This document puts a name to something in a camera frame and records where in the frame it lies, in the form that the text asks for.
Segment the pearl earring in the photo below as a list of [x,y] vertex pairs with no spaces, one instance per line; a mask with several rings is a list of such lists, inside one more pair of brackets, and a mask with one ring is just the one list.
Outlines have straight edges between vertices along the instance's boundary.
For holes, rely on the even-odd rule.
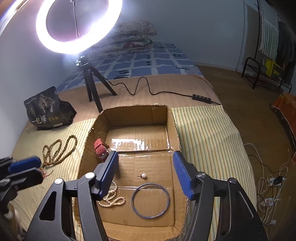
[[140,177],[140,178],[143,178],[143,179],[146,179],[147,178],[147,175],[145,173],[142,173],[140,175],[137,175],[137,177]]

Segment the white power strip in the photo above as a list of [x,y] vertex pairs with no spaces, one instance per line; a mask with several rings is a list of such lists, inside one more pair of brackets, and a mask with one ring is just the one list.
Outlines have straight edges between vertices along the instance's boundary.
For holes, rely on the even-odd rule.
[[277,204],[277,202],[281,201],[281,198],[266,198],[263,201],[260,202],[260,205],[262,207],[270,207]]

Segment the black snack bag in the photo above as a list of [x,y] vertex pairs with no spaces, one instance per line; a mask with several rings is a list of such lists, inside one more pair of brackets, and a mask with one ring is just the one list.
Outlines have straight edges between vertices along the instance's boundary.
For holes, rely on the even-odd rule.
[[27,116],[38,130],[49,130],[73,123],[77,114],[74,107],[67,101],[62,101],[52,86],[24,102]]

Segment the red watch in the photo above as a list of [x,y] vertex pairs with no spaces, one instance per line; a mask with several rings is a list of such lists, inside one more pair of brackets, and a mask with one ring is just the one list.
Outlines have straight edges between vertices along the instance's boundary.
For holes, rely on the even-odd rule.
[[94,151],[101,161],[105,161],[109,155],[109,145],[107,145],[102,139],[98,138],[94,142]]

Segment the cardboard box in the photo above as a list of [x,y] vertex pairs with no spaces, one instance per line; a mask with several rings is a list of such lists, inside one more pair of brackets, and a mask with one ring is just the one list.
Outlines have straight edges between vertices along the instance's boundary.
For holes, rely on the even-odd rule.
[[[101,112],[86,138],[79,176],[93,171],[99,163],[94,151],[98,138],[118,152],[119,164],[113,179],[118,196],[126,200],[123,205],[99,207],[108,237],[112,240],[179,238],[188,204],[173,165],[173,153],[180,149],[180,142],[171,110],[165,105],[134,105]],[[137,177],[142,173],[147,175],[146,179]],[[168,211],[157,219],[140,218],[130,204],[133,191],[150,182],[164,186],[171,195]]]

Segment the striped yellow cloth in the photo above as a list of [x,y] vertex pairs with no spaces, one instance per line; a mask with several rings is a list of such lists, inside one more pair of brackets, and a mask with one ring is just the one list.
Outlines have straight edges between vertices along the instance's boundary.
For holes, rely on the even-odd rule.
[[[253,170],[243,146],[240,133],[220,106],[191,106],[170,108],[180,142],[180,149],[187,162],[214,179],[236,178],[252,203],[256,203],[256,187]],[[66,181],[80,178],[79,167],[84,144],[96,118],[82,120],[67,127],[39,131],[29,126],[23,131],[13,151],[13,157],[23,159],[43,156],[43,147],[55,140],[67,140],[71,135],[76,141],[69,143],[73,153],[61,164],[46,169],[42,184],[20,191],[12,204],[18,212],[21,224],[28,228],[41,200],[56,178]],[[193,213],[193,205],[187,201],[187,213],[182,240]]]

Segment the orange covered box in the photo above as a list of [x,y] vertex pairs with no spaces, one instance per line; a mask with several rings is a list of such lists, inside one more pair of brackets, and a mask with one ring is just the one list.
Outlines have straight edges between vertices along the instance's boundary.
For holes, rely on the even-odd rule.
[[295,165],[295,95],[282,92],[270,107],[278,118],[282,120],[283,126],[287,131],[294,150],[292,163]]

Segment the brown bed mat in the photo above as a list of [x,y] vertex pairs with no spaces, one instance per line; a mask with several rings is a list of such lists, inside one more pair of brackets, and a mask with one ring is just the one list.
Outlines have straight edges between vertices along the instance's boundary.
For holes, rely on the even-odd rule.
[[191,74],[149,75],[112,80],[117,96],[113,96],[102,83],[96,83],[103,109],[130,105],[167,105],[170,108],[204,106],[192,99],[200,95],[221,103],[213,86],[205,78]]

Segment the black clothes rack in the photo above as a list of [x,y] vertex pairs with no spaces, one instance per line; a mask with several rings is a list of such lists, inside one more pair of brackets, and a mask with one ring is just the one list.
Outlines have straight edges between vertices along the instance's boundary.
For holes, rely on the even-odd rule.
[[279,31],[277,56],[274,61],[282,68],[282,72],[278,81],[271,79],[265,74],[265,61],[268,57],[259,51],[261,21],[258,1],[255,2],[255,7],[256,9],[251,9],[253,13],[248,15],[248,24],[255,24],[255,32],[249,34],[255,39],[255,49],[253,55],[246,56],[241,77],[248,80],[253,89],[262,87],[271,91],[286,91],[290,93],[292,91],[292,77],[295,70],[295,36],[273,7],[277,12]]

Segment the yellow box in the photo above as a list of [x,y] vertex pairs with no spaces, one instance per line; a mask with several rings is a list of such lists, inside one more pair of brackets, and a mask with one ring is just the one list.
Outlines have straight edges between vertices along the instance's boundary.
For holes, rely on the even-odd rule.
[[278,81],[282,72],[282,68],[275,61],[267,58],[265,61],[265,74],[273,80]]

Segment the folded floral quilt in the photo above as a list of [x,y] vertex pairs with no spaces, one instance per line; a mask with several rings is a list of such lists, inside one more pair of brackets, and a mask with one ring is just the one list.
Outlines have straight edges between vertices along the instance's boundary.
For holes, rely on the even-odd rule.
[[92,58],[138,52],[154,44],[157,35],[153,23],[135,20],[116,25],[102,40],[88,48],[85,54]]

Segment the blue checkered bedsheet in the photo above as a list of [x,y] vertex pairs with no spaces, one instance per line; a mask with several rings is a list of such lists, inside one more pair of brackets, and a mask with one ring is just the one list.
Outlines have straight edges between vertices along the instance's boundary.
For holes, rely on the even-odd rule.
[[109,55],[91,63],[107,80],[158,74],[203,75],[176,45],[161,42],[144,51]]

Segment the striped hanging towel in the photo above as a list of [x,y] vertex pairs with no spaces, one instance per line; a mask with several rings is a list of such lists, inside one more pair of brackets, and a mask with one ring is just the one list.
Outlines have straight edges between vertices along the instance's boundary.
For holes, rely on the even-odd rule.
[[259,51],[266,57],[276,60],[278,51],[278,14],[266,1],[259,2],[261,37]]

